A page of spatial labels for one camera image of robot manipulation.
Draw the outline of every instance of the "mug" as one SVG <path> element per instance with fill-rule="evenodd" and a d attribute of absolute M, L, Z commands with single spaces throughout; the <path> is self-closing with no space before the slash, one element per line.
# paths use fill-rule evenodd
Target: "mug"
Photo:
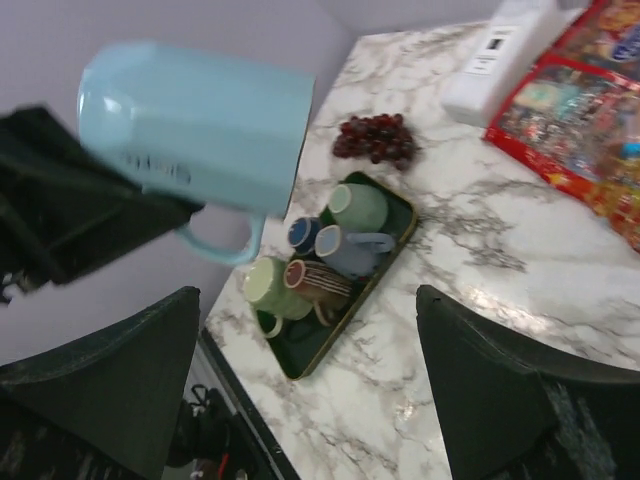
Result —
<path fill-rule="evenodd" d="M 343 183 L 331 193 L 329 211 L 341 227 L 354 232 L 377 232 L 387 221 L 389 204 L 374 187 Z"/>
<path fill-rule="evenodd" d="M 329 267 L 350 280 L 371 276 L 393 250 L 396 241 L 386 233 L 350 232 L 339 225 L 320 230 L 316 237 L 316 255 Z"/>
<path fill-rule="evenodd" d="M 289 210 L 314 83 L 215 52 L 115 43 L 82 74 L 78 135 L 96 161 L 148 191 L 247 212 L 243 250 L 212 245 L 188 225 L 178 230 L 205 258 L 246 264 L 258 255 L 265 219 Z"/>
<path fill-rule="evenodd" d="M 322 230 L 322 222 L 317 217 L 301 217 L 294 221 L 287 232 L 287 242 L 298 255 L 313 253 L 316 236 Z"/>
<path fill-rule="evenodd" d="M 256 260 L 245 277 L 244 296 L 254 310 L 282 319 L 300 320 L 311 312 L 313 304 L 284 286 L 285 268 L 285 262 L 279 258 Z"/>
<path fill-rule="evenodd" d="M 327 312 L 341 310 L 351 296 L 349 280 L 314 260 L 291 261 L 284 272 L 284 284 L 314 305 L 319 304 L 323 314 L 318 314 L 318 320 L 325 326 L 329 326 L 334 317 L 327 318 Z"/>

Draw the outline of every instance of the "striped brown mug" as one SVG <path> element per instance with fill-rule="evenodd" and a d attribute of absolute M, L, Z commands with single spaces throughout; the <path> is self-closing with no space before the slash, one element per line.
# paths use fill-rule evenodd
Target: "striped brown mug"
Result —
<path fill-rule="evenodd" d="M 315 260 L 293 260 L 284 272 L 284 284 L 316 306 L 318 321 L 328 327 L 338 319 L 351 296 L 351 281 Z"/>

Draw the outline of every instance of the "gray wall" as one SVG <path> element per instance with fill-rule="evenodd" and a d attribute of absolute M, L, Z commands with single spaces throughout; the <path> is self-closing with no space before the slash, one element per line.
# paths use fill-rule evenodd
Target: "gray wall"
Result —
<path fill-rule="evenodd" d="M 451 25 L 491 17 L 502 0 L 318 0 L 327 12 L 358 35 Z M 589 0 L 559 0 L 568 10 Z"/>
<path fill-rule="evenodd" d="M 0 2 L 0 110 L 47 102 L 75 129 L 84 65 L 106 43 L 154 38 L 318 75 L 314 108 L 355 36 L 315 0 L 20 0 Z M 240 248 L 244 218 L 209 207 L 196 231 Z M 171 234 L 66 288 L 0 309 L 0 365 L 54 348 L 135 313 L 183 285 L 202 290 L 203 316 L 228 269 L 205 264 Z"/>

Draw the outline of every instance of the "blue mug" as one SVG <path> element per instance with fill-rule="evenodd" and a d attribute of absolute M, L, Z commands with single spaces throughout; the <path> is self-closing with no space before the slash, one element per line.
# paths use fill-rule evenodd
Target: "blue mug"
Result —
<path fill-rule="evenodd" d="M 386 233 L 355 233 L 339 225 L 320 230 L 316 236 L 316 255 L 336 272 L 350 280 L 370 277 L 396 241 Z"/>
<path fill-rule="evenodd" d="M 298 255 L 313 253 L 316 236 L 322 230 L 322 222 L 316 217 L 301 217 L 289 227 L 287 241 Z"/>
<path fill-rule="evenodd" d="M 214 52 L 129 41 L 105 47 L 78 90 L 78 135 L 104 165 L 142 186 L 249 216 L 243 250 L 183 226 L 197 253 L 227 265 L 258 255 L 267 217 L 289 209 L 314 78 Z"/>

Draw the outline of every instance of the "gray blue mug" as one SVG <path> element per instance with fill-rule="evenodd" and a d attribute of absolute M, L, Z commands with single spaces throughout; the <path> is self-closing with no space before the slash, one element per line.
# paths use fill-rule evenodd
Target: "gray blue mug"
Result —
<path fill-rule="evenodd" d="M 316 237 L 316 255 L 336 272 L 350 280 L 370 277 L 393 250 L 396 241 L 386 233 L 356 233 L 331 225 Z"/>

